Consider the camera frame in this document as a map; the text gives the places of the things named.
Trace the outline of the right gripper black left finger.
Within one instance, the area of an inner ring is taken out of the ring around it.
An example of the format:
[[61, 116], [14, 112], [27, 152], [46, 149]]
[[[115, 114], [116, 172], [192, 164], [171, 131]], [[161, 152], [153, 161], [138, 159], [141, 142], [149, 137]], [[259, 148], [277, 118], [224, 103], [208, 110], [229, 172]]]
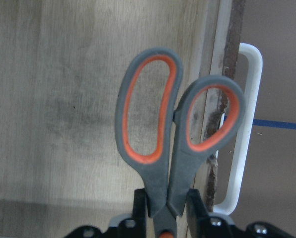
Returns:
[[146, 231], [146, 193], [145, 190], [134, 191], [134, 203], [131, 214], [122, 214], [111, 219], [105, 232], [94, 226], [80, 226], [67, 238], [145, 238]]

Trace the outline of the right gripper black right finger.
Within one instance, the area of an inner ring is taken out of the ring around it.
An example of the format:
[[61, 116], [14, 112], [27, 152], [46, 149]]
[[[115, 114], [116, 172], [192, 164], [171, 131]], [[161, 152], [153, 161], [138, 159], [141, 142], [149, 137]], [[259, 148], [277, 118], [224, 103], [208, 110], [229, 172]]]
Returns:
[[224, 214], [208, 212], [197, 189], [187, 193], [187, 221], [193, 238], [292, 238], [280, 228], [266, 222], [254, 222], [245, 230]]

